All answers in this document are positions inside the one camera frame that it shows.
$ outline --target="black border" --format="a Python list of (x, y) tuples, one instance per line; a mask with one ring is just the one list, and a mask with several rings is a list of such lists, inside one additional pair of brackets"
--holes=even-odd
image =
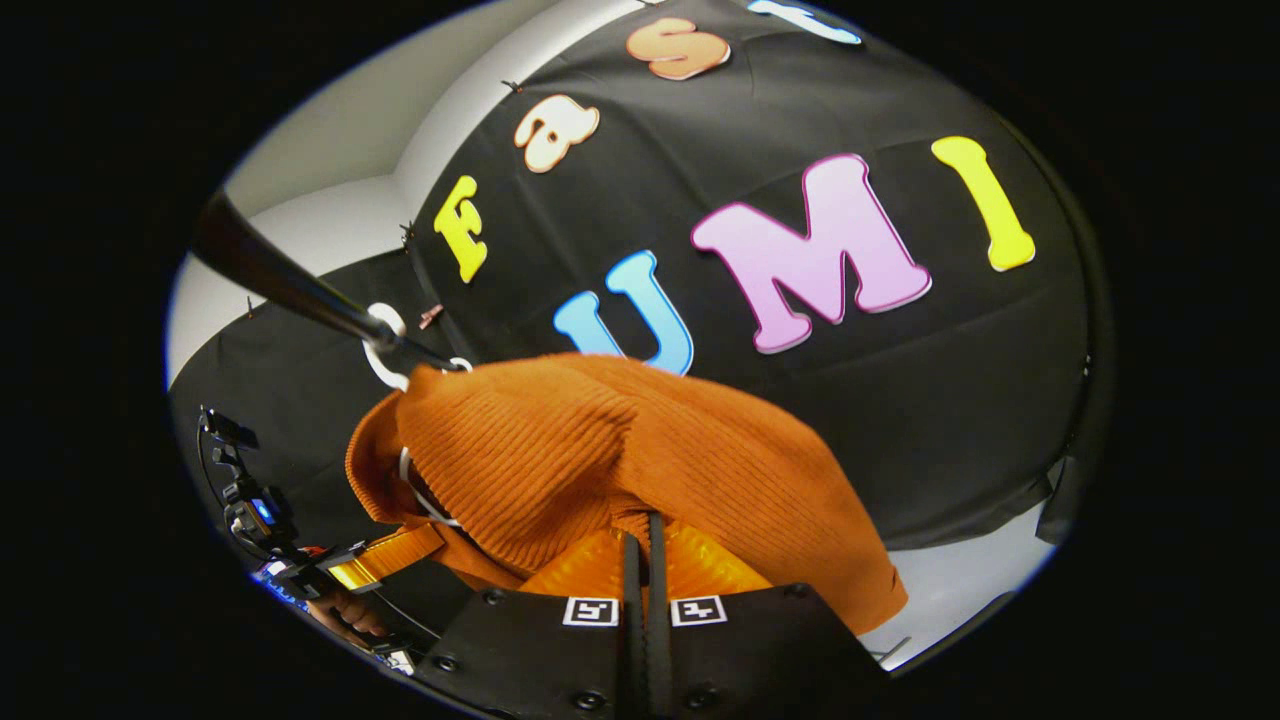
[[(179, 480), (163, 328), (191, 223), (237, 159), (310, 94), (462, 5), (100, 5), (15, 26), (14, 47), (31, 51), (14, 65), (19, 111), (35, 120), (15, 145), (36, 138), (40, 172), (14, 199), (40, 211), (27, 240), (46, 274), (17, 302), (37, 309), (35, 332), (18, 336), (35, 397), (12, 411), (40, 424), (31, 436), (47, 447), (14, 450), (29, 460), (13, 464), (14, 489), (35, 501), (10, 506), (36, 525), (15, 544), (45, 573), (10, 591), (17, 687), (46, 711), (431, 716), (214, 544)], [(1248, 407), (1240, 397), (1266, 366), (1231, 334), (1249, 314), (1193, 291), (1217, 288), (1240, 260), (1197, 247), (1247, 242), (1240, 219), (1266, 208), (1257, 190), (1275, 188), (1240, 173), (1263, 160), (1234, 147), (1274, 145), (1274, 115), (1251, 108), (1271, 65), (1248, 33), (1265, 23), (1171, 8), (1125, 19), (1075, 6), (824, 6), (950, 74), (1055, 163), (1097, 228), (1121, 352), (1115, 421), (1075, 534), (1005, 610), (895, 680), (870, 712), (1057, 716), (1110, 696), (1183, 710), (1220, 697), (1233, 623), (1260, 618), (1238, 585), (1249, 566), (1231, 565), (1224, 539), (1265, 547), (1270, 534), (1235, 521), (1262, 477), (1244, 466), (1235, 425), (1263, 415), (1231, 409)], [(1222, 287), (1239, 309), (1243, 291)], [(1230, 373), (1211, 361), (1222, 347), (1238, 357)], [(1206, 420), (1203, 407), (1226, 411)]]

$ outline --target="foam letter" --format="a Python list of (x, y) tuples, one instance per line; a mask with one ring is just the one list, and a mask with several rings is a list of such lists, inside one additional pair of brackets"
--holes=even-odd
[(698, 29), (690, 20), (663, 18), (631, 33), (627, 53), (649, 63), (653, 74), (666, 79), (689, 79), (728, 61), (728, 42)]
[(861, 37), (858, 37), (847, 29), (831, 27), (813, 17), (813, 13), (809, 10), (801, 8), (782, 5), (773, 3), (772, 0), (756, 0), (755, 3), (748, 5), (746, 9), (753, 13), (760, 13), (762, 15), (774, 15), (782, 18), (791, 24), (800, 26), (814, 35), (819, 35), (827, 40), (835, 40), (836, 42), (844, 42), (846, 45), (861, 45), (863, 42)]
[(845, 256), (858, 274), (854, 304), (883, 313), (919, 299), (933, 284), (911, 261), (902, 240), (872, 192), (867, 163), (835, 155), (805, 170), (809, 237), (801, 237), (750, 205), (733, 202), (694, 228), (694, 247), (721, 256), (737, 279), (760, 329), (755, 348), (781, 352), (800, 345), (813, 323), (787, 307), (786, 286), (827, 322), (845, 319)]
[(476, 181), (471, 176), (462, 176), (458, 183), (449, 192), (449, 199), (435, 214), (435, 232), (444, 236), (449, 243), (449, 250), (458, 259), (458, 274), (462, 282), (470, 283), (476, 270), (489, 256), (489, 249), (483, 242), (475, 242), (470, 233), (480, 234), (480, 213), (467, 197), (476, 193)]
[(991, 236), (991, 245), (987, 247), (991, 266), (997, 273), (1004, 273), (1030, 263), (1036, 258), (1036, 243), (1018, 222), (1005, 188), (991, 172), (987, 151), (975, 141), (957, 136), (943, 137), (932, 147), (938, 160), (960, 173), (960, 179), (978, 204), (978, 211), (987, 223), (987, 234)]
[[(643, 250), (614, 265), (605, 275), (604, 286), (611, 292), (630, 297), (658, 340), (658, 354), (646, 363), (684, 375), (694, 364), (694, 338), (654, 278), (653, 270), (657, 266), (654, 254)], [(594, 292), (580, 292), (556, 311), (552, 324), (568, 336), (580, 352), (622, 355), (622, 348), (600, 320), (599, 307), (600, 299)]]
[(516, 127), (516, 147), (525, 149), (525, 165), (535, 173), (554, 168), (570, 145), (591, 137), (600, 124), (600, 111), (582, 109), (568, 95), (552, 95), (534, 105)]

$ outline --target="gray wall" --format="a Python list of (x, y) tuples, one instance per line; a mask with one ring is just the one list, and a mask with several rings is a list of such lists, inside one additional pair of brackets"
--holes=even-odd
[(232, 201), (251, 217), (308, 192), (389, 174), (453, 81), (557, 1), (479, 5), (352, 69), (250, 151), (227, 183)]

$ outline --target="yellow letter i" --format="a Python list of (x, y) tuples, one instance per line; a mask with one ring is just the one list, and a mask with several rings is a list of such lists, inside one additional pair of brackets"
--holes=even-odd
[(1036, 258), (1036, 243), (1018, 222), (1005, 188), (1000, 187), (1000, 181), (991, 172), (987, 151), (973, 140), (959, 136), (943, 137), (932, 149), (938, 160), (960, 173), (960, 179), (978, 204), (978, 211), (991, 236), (991, 246), (987, 249), (991, 266), (1004, 273), (1030, 263)]

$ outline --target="white hanger hook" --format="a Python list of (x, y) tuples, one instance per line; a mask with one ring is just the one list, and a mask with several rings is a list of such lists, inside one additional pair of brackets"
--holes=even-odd
[(417, 498), (417, 501), (422, 505), (422, 507), (426, 509), (426, 514), (430, 515), (434, 520), (436, 520), (438, 523), (444, 523), (445, 525), (448, 525), (451, 528), (461, 528), (462, 527), (461, 523), (458, 523), (457, 520), (451, 520), (451, 519), (445, 518), (444, 512), (439, 507), (436, 507), (435, 505), (431, 505), (431, 502), (429, 500), (426, 500), (425, 497), (422, 497), (417, 492), (417, 488), (415, 488), (413, 483), (411, 483), (410, 479), (408, 479), (410, 461), (411, 460), (410, 460), (410, 456), (408, 456), (408, 448), (407, 447), (402, 447), (401, 448), (401, 461), (399, 461), (399, 479), (404, 480), (404, 484), (407, 484), (408, 488), (411, 491), (413, 491), (413, 497)]
[[(387, 305), (385, 302), (374, 302), (369, 306), (369, 314), (379, 320), (385, 320), (387, 324), (396, 331), (396, 334), (404, 337), (404, 319), (401, 318), (399, 313), (397, 313), (390, 305)], [(407, 392), (408, 378), (399, 373), (388, 370), (387, 365), (383, 365), (381, 357), (378, 356), (378, 351), (374, 350), (374, 346), (367, 340), (361, 341), (361, 345), (365, 346), (365, 357), (369, 360), (369, 366), (374, 369), (374, 374), (378, 375), (378, 379), (401, 392)]]
[[(468, 373), (471, 372), (471, 363), (468, 363), (465, 357), (449, 357), (449, 363), (453, 363), (456, 368), (466, 368)], [(449, 372), (443, 368), (440, 372), (445, 375), (449, 374)]]

